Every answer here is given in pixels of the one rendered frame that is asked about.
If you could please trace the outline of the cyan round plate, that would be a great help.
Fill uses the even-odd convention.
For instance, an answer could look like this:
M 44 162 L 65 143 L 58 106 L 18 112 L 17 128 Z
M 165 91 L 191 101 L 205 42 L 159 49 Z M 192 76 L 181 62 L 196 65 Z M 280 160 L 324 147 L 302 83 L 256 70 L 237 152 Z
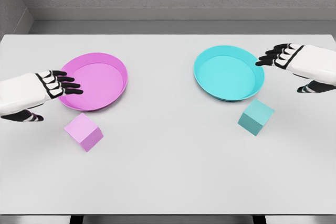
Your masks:
M 254 96 L 265 82 L 265 72 L 249 51 L 229 45 L 214 46 L 194 61 L 194 77 L 211 96 L 224 101 L 240 101 Z

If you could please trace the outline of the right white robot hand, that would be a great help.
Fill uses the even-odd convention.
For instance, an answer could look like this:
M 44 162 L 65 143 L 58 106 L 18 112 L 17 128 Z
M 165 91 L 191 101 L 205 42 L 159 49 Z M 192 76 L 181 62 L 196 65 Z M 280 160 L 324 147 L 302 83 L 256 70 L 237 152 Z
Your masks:
M 275 45 L 258 58 L 257 66 L 273 66 L 311 81 L 298 93 L 336 90 L 336 51 L 294 43 Z

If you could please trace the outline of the pink round plate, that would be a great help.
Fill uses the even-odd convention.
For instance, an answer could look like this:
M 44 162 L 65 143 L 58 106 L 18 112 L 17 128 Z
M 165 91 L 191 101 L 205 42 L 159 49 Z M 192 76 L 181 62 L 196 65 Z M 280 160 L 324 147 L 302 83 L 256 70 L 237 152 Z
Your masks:
M 109 106 L 125 90 L 128 72 L 117 57 L 92 52 L 73 58 L 62 67 L 67 76 L 80 84 L 83 94 L 60 96 L 65 106 L 79 111 L 95 111 Z

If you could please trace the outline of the pink cube block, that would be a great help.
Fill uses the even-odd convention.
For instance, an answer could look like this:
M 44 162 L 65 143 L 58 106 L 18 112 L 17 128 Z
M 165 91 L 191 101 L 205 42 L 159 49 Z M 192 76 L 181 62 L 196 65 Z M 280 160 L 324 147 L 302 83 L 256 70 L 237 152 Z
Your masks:
M 86 152 L 90 151 L 103 138 L 100 128 L 84 113 L 75 117 L 64 127 L 64 130 Z

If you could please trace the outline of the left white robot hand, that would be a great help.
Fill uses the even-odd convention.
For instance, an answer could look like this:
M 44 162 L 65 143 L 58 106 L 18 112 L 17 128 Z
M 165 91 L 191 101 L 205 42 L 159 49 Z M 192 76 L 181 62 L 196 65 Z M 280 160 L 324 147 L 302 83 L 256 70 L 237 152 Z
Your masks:
M 40 122 L 44 118 L 30 109 L 64 96 L 83 94 L 80 84 L 67 73 L 48 70 L 0 81 L 0 118 L 15 122 Z

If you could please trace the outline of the teal cube block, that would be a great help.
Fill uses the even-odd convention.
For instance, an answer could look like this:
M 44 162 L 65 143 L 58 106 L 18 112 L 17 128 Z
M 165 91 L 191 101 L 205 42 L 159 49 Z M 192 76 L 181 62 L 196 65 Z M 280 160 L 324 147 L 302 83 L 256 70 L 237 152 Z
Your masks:
M 273 114 L 272 108 L 254 99 L 242 113 L 238 124 L 252 135 L 257 136 Z

